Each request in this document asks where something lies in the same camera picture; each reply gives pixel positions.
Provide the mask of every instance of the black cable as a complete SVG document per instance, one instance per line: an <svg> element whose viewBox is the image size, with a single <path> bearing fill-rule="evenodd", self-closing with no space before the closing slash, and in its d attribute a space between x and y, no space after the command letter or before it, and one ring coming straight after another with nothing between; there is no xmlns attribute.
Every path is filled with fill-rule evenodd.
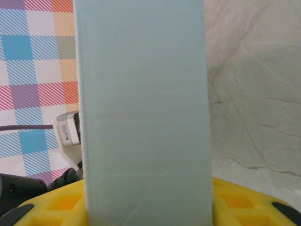
<svg viewBox="0 0 301 226"><path fill-rule="evenodd" d="M53 125L10 125L10 126L0 126L0 131L18 130L18 129L53 129Z"/></svg>

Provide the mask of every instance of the white marble surface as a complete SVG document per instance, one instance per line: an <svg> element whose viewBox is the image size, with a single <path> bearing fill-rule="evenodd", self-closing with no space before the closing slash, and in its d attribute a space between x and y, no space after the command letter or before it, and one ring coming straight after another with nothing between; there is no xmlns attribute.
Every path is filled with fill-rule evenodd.
<svg viewBox="0 0 301 226"><path fill-rule="evenodd" d="M205 0L213 175L301 210L301 2Z"/></svg>

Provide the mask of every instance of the checkered cloth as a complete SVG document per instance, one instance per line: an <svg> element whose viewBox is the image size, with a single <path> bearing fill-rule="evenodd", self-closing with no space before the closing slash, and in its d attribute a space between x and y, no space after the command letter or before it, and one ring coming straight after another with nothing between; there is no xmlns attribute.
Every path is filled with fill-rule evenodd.
<svg viewBox="0 0 301 226"><path fill-rule="evenodd" d="M0 125L53 124L78 110L72 0L0 0ZM53 130L0 133L0 173L60 176Z"/></svg>

